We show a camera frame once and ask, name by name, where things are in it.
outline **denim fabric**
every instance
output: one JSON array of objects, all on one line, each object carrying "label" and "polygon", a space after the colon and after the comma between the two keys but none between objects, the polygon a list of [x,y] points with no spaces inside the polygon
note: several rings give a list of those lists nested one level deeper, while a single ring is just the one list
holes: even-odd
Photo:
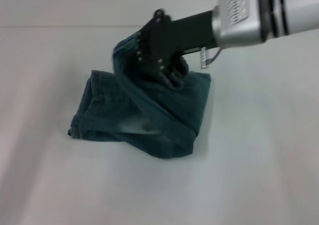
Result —
[{"label": "denim fabric", "polygon": [[190,155],[210,88],[210,75],[188,73],[181,58],[170,75],[144,70],[136,35],[114,49],[114,74],[92,71],[68,134],[93,141],[125,141],[158,158]]}]

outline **white wall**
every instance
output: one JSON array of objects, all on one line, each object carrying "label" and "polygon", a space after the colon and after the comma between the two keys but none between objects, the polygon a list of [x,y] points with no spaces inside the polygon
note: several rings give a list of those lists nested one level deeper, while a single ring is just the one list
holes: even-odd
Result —
[{"label": "white wall", "polygon": [[66,135],[118,41],[215,4],[0,0],[0,225],[319,223],[319,31],[223,51],[192,156]]}]

